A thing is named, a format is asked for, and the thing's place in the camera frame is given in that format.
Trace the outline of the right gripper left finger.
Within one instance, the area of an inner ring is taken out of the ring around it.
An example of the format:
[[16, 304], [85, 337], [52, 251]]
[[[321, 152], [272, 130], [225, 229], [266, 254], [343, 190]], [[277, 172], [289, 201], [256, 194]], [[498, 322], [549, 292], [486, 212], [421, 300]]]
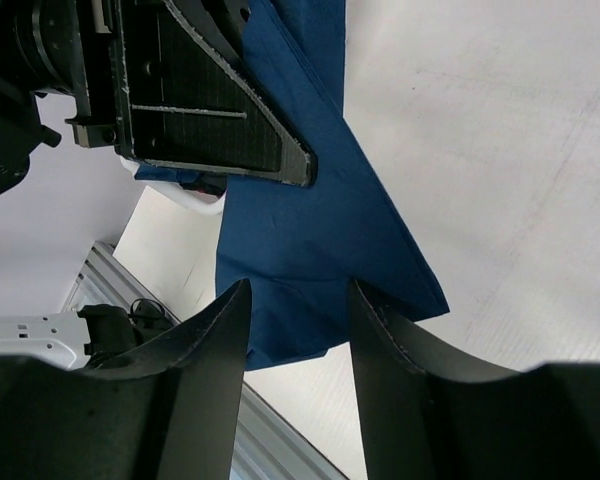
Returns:
[[175, 361], [134, 371], [127, 357], [166, 332], [93, 369], [0, 356], [0, 479], [137, 479], [156, 379]]

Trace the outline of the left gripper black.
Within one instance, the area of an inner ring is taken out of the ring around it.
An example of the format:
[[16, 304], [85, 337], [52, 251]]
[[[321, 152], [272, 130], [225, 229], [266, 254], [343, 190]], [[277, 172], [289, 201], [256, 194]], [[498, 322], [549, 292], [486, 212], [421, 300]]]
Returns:
[[0, 1], [0, 195], [21, 183], [39, 146], [61, 135], [40, 119], [38, 100], [70, 96], [76, 144], [118, 142], [108, 38], [94, 1]]

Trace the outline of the dark blue paper napkin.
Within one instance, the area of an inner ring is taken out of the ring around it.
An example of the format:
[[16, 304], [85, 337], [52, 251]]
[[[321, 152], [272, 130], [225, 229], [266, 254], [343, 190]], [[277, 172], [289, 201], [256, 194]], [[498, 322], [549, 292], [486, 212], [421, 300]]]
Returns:
[[215, 286], [251, 284], [247, 369], [318, 358], [347, 342], [354, 278], [410, 319], [446, 314], [436, 276], [344, 118], [345, 3], [253, 1], [243, 45], [247, 65], [318, 158], [307, 189], [228, 182]]

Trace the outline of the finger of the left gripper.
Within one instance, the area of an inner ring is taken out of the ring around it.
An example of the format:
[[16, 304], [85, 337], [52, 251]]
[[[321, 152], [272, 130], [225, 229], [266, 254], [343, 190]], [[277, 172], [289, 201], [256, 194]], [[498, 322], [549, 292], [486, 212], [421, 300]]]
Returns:
[[114, 4], [116, 151], [150, 166], [308, 187], [317, 157], [247, 67], [245, 1]]

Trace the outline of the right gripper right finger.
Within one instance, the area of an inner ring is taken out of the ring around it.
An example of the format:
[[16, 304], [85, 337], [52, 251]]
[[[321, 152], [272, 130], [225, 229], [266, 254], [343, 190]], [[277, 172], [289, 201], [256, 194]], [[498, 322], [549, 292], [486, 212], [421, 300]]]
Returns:
[[600, 479], [600, 362], [518, 372], [349, 286], [350, 349], [372, 479]]

